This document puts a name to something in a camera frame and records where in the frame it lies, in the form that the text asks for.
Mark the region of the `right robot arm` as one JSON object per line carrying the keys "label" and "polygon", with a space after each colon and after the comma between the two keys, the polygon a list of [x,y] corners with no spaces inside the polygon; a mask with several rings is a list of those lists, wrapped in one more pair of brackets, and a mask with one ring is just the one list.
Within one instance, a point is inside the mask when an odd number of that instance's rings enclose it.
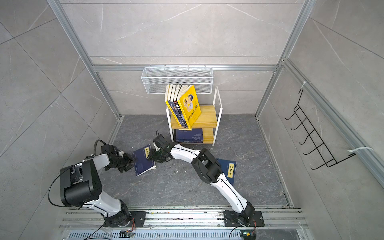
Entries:
{"label": "right robot arm", "polygon": [[224,211],[225,219],[230,221],[227,224],[229,227],[263,227],[265,225],[261,214],[255,211],[254,206],[231,185],[220,163],[208,149],[189,149],[168,142],[163,135],[156,136],[153,143],[155,148],[150,150],[148,160],[157,163],[166,163],[172,159],[185,161],[193,166],[204,183],[213,186],[224,196],[232,207],[231,211]]}

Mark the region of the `dark blue book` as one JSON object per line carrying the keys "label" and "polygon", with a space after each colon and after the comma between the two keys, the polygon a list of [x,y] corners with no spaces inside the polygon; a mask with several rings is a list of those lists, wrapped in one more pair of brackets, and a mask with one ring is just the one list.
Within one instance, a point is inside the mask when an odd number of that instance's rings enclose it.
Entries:
{"label": "dark blue book", "polygon": [[135,158],[135,173],[136,176],[143,175],[144,173],[155,170],[156,164],[154,161],[149,161],[148,157],[151,151],[151,146],[147,145],[136,151],[133,151],[133,157]]}
{"label": "dark blue book", "polygon": [[202,144],[203,129],[174,130],[174,141],[181,144]]}

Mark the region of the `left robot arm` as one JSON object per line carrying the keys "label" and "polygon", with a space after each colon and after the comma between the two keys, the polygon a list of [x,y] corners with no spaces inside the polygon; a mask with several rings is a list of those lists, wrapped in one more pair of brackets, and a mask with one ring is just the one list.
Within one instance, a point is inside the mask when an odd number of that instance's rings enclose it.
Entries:
{"label": "left robot arm", "polygon": [[116,146],[96,140],[94,153],[81,162],[60,170],[60,197],[62,208],[89,208],[100,213],[107,227],[135,226],[134,217],[122,200],[115,199],[103,190],[100,170],[117,169],[124,173],[135,166],[132,155]]}

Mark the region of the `black book white characters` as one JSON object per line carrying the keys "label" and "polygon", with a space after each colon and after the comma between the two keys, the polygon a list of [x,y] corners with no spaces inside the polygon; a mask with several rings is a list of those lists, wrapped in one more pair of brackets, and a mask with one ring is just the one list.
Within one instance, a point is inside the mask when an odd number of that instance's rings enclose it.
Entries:
{"label": "black book white characters", "polygon": [[176,101],[178,103],[178,110],[181,112],[180,115],[181,115],[181,118],[182,120],[184,121],[184,126],[185,128],[189,129],[190,126],[188,124],[188,121],[187,121],[187,115],[186,115],[186,110],[184,108],[184,104],[183,104],[183,99],[182,99],[182,96],[185,94],[185,92],[187,91],[188,89],[188,85],[182,85],[179,92],[178,92],[178,95],[176,97]]}

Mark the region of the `yellow cartoon book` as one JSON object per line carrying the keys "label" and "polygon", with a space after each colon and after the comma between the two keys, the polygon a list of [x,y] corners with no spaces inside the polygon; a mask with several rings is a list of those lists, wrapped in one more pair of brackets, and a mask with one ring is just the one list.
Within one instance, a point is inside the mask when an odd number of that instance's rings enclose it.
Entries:
{"label": "yellow cartoon book", "polygon": [[193,124],[197,121],[201,115],[201,108],[198,101],[196,89],[194,85],[188,85],[188,89],[185,94],[182,96],[184,108],[186,110],[187,121],[192,128]]}

